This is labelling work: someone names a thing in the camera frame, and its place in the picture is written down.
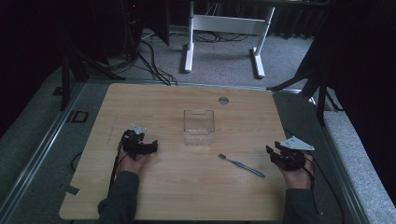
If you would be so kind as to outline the blue toothbrush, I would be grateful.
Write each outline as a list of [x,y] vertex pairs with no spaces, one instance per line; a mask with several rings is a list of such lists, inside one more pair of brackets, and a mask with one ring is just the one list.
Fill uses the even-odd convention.
[[257,176],[259,176],[259,177],[265,178],[265,174],[261,173],[260,171],[255,170],[255,169],[253,169],[253,168],[250,168],[250,167],[246,166],[246,165],[245,165],[244,163],[242,163],[242,162],[233,161],[233,160],[231,160],[231,159],[228,159],[228,158],[227,158],[225,155],[223,155],[223,154],[218,154],[218,157],[219,157],[220,159],[224,160],[224,161],[230,162],[231,164],[233,164],[233,165],[235,165],[235,166],[237,166],[237,167],[239,167],[239,168],[245,169],[245,170],[247,170],[247,171],[253,173],[254,175],[257,175]]

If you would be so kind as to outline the person's left hand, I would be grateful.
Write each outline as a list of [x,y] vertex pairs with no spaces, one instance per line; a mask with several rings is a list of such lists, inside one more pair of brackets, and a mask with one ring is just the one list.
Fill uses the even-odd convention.
[[144,167],[144,164],[149,159],[149,154],[132,159],[123,149],[120,150],[120,156],[117,162],[116,174],[121,172],[130,172],[139,174]]

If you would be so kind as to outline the clear plastic holder box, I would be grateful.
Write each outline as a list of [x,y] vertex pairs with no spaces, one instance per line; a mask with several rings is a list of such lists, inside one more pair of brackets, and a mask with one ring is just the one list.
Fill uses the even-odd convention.
[[213,110],[185,110],[183,121],[186,146],[211,144],[215,132]]

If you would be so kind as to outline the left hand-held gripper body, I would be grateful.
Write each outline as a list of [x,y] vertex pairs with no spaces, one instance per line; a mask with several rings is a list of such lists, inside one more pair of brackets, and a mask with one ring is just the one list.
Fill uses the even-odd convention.
[[138,155],[145,155],[148,153],[143,143],[145,132],[146,128],[133,124],[131,129],[126,130],[122,135],[122,148],[134,161]]

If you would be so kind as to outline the black metal stand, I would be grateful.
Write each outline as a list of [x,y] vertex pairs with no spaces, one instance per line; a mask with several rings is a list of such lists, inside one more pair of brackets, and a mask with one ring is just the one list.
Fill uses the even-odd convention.
[[282,91],[287,87],[306,79],[306,83],[302,89],[302,96],[304,98],[309,98],[318,91],[316,117],[321,125],[325,125],[324,109],[326,96],[328,95],[327,88],[334,56],[335,48],[324,49],[320,47],[311,47],[305,54],[294,77],[278,85],[269,87],[268,91]]
[[108,69],[104,68],[98,62],[89,58],[82,51],[77,49],[67,34],[57,32],[57,44],[63,55],[62,60],[62,105],[60,110],[64,111],[69,103],[71,102],[71,82],[70,74],[73,74],[77,82],[86,82],[89,79],[89,75],[85,69],[84,63],[91,66],[93,69],[105,74],[111,79],[124,80],[124,77],[120,77],[111,73]]

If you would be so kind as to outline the silver metal floor rail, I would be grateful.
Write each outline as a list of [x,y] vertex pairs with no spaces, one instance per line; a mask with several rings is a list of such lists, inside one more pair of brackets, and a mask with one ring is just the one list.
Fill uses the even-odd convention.
[[12,214],[19,205],[26,190],[35,178],[42,162],[50,152],[53,142],[56,140],[56,137],[64,126],[66,120],[69,118],[69,115],[84,86],[84,83],[77,83],[75,85],[71,91],[70,100],[66,104],[64,110],[58,112],[55,120],[51,123],[46,134],[36,146],[32,156],[24,165],[16,181],[10,188],[10,191],[0,203],[0,224],[7,224],[7,221],[12,217]]
[[[341,152],[328,130],[329,126],[321,125],[316,117],[318,95],[315,93],[309,97],[308,102],[315,108],[314,117],[318,126],[318,139],[321,141],[317,149],[319,166],[324,165],[326,168],[326,171],[322,172],[322,176],[336,201],[341,224],[369,224],[358,193],[348,177]],[[330,110],[326,102],[324,110]]]

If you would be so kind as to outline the person's right hand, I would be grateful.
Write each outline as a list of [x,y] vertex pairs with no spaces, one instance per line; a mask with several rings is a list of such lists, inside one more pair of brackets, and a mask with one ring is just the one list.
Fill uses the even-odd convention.
[[288,189],[311,189],[312,164],[306,161],[304,168],[295,171],[279,169]]

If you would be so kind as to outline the white metal desk frame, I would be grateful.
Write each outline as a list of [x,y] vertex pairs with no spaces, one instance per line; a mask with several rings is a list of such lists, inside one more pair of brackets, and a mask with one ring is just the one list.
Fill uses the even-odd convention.
[[257,71],[258,78],[264,78],[265,73],[262,64],[261,53],[275,10],[275,7],[269,7],[265,19],[245,19],[209,16],[195,14],[194,2],[190,1],[189,43],[187,45],[184,70],[188,73],[192,70],[194,53],[193,34],[195,31],[208,31],[240,35],[257,35],[260,39],[257,47],[252,49],[252,59]]

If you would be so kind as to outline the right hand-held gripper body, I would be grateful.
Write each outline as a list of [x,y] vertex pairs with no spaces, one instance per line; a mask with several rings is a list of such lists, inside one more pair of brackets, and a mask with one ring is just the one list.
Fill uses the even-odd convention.
[[305,151],[314,151],[315,147],[305,141],[292,136],[279,142],[282,150],[279,150],[279,163],[277,166],[285,171],[295,171],[305,165]]

